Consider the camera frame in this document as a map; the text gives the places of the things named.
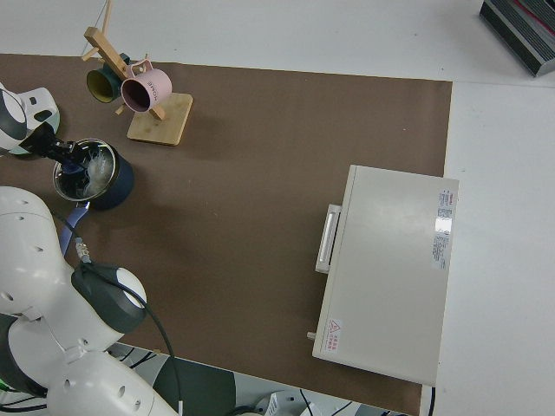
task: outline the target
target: brown mat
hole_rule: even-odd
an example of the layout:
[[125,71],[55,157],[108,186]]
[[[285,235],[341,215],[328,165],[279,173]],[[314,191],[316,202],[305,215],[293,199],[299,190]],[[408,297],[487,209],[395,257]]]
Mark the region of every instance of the brown mat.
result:
[[[81,225],[92,256],[132,270],[176,354],[374,406],[417,414],[420,386],[311,356],[326,277],[314,271],[328,203],[350,164],[441,176],[451,84],[160,64],[193,95],[177,147],[126,138],[85,84],[95,62],[0,55],[14,92],[46,87],[62,140],[111,143],[136,175],[132,195]],[[64,215],[49,160],[0,159],[2,185]],[[125,342],[164,350],[152,323]]]

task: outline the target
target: warning label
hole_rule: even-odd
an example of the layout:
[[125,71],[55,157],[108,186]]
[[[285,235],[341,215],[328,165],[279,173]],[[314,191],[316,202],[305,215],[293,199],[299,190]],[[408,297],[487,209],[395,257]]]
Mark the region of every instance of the warning label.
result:
[[343,322],[339,319],[330,319],[326,331],[324,351],[326,353],[336,353],[339,349],[339,338]]
[[437,216],[435,218],[435,235],[432,246],[432,265],[436,269],[446,269],[449,259],[449,239],[453,226],[454,194],[448,189],[440,193]]

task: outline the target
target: wooden mug stand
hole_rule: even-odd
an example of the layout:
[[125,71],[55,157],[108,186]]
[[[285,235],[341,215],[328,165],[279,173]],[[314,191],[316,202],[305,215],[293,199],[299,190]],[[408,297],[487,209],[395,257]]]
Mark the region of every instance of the wooden mug stand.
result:
[[[85,31],[85,39],[93,48],[82,59],[86,61],[95,53],[98,53],[103,61],[124,81],[127,79],[127,64],[106,38],[108,20],[112,9],[110,0],[108,0],[107,5],[102,31],[95,27],[87,28]],[[190,94],[172,93],[162,104],[163,107],[157,105],[147,113],[135,113],[127,131],[129,139],[169,146],[177,146],[180,143],[185,123],[193,105],[193,97]],[[121,114],[124,108],[125,104],[120,106],[116,113]]]

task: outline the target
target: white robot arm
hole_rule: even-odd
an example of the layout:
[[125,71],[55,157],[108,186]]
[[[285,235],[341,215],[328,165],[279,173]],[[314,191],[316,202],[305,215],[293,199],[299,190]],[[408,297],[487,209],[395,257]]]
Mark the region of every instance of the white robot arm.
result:
[[139,280],[114,266],[71,268],[47,206],[22,189],[0,186],[0,378],[46,397],[51,416],[177,413],[106,349],[143,319]]
[[82,160],[81,149],[75,142],[56,138],[59,122],[60,113],[48,89],[15,94],[0,83],[0,156],[21,147],[71,168],[74,161]]

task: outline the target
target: black wire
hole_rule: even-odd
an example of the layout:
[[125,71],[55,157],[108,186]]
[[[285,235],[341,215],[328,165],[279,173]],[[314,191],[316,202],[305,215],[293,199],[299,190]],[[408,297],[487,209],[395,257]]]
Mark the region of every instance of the black wire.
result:
[[435,406],[435,387],[432,387],[432,399],[430,400],[430,410],[428,412],[428,416],[432,416],[434,414],[434,406]]
[[128,352],[127,354],[125,354],[125,355],[123,356],[123,358],[122,358],[120,361],[125,361],[126,358],[127,358],[129,355],[131,355],[131,353],[132,353],[134,350],[135,350],[135,347],[132,347],[132,348],[129,350],[129,352]]
[[243,413],[253,413],[255,410],[255,406],[238,406],[226,413],[225,416],[239,416]]
[[66,218],[64,218],[62,215],[58,214],[56,211],[50,210],[50,213],[52,214],[52,217],[55,217],[55,218],[59,219],[60,221],[62,221],[64,223],[64,225],[66,227],[68,227],[68,229],[71,231],[72,236],[76,236],[77,238],[81,238],[81,236],[79,234],[77,234],[77,230],[75,229],[75,227],[73,225],[71,225]]
[[343,406],[341,409],[336,410],[335,412],[333,412],[330,416],[336,416],[336,414],[342,412],[343,410],[345,410],[347,408],[347,406],[349,406],[352,403],[352,401],[350,401],[349,403],[347,403],[345,406]]
[[150,317],[153,318],[154,324],[156,325],[156,327],[158,327],[158,330],[160,331],[160,334],[162,335],[162,338],[164,338],[164,342],[166,343],[167,351],[168,351],[170,357],[172,358],[173,371],[175,372],[175,381],[176,381],[176,384],[177,384],[178,400],[182,401],[181,381],[180,381],[180,375],[179,375],[179,372],[178,372],[178,369],[177,369],[177,358],[175,357],[175,354],[173,353],[172,343],[170,342],[169,338],[167,337],[166,330],[162,326],[162,323],[160,322],[160,319],[158,319],[158,316],[156,316],[156,314],[150,309],[150,306],[145,302],[145,300],[142,297],[140,297],[137,293],[135,293],[133,290],[128,288],[126,285],[121,284],[119,282],[112,281],[109,278],[107,278],[106,276],[104,276],[99,270],[97,270],[96,268],[93,267],[92,262],[91,263],[83,263],[82,262],[81,265],[82,265],[83,268],[85,268],[88,271],[90,271],[91,273],[97,275],[104,283],[115,286],[116,288],[121,289],[124,292],[131,295],[132,297],[134,297],[137,300],[137,302],[140,303],[141,306],[146,310],[146,312],[150,315]]
[[11,403],[2,403],[2,404],[0,404],[0,406],[13,406],[13,405],[17,405],[18,403],[23,403],[24,401],[33,400],[33,399],[42,399],[42,397],[36,397],[36,396],[28,397],[26,399],[21,399],[21,400],[18,400],[18,401],[12,401]]
[[157,357],[157,356],[158,356],[158,355],[155,354],[155,355],[153,355],[152,357],[148,357],[146,360],[143,360],[143,361],[141,361],[141,362],[135,362],[132,366],[129,366],[129,368],[138,367],[140,364],[144,364],[145,362],[150,361],[150,360],[152,360],[154,357]]
[[35,410],[46,409],[46,405],[29,406],[29,407],[4,407],[0,405],[0,412],[6,413],[23,413],[23,412],[33,412]]
[[148,353],[142,357],[140,360],[138,360],[137,362],[135,362],[133,365],[129,366],[129,368],[135,368],[138,367],[140,364],[142,364],[143,362],[147,362],[148,360],[152,360],[156,354],[152,355],[151,351],[148,351]]
[[309,409],[310,416],[314,416],[314,414],[312,414],[312,409],[310,409],[309,401],[306,399],[306,397],[304,397],[303,389],[299,388],[299,391],[301,392],[301,396],[303,396],[303,400],[304,400],[304,404],[306,404],[306,408]]

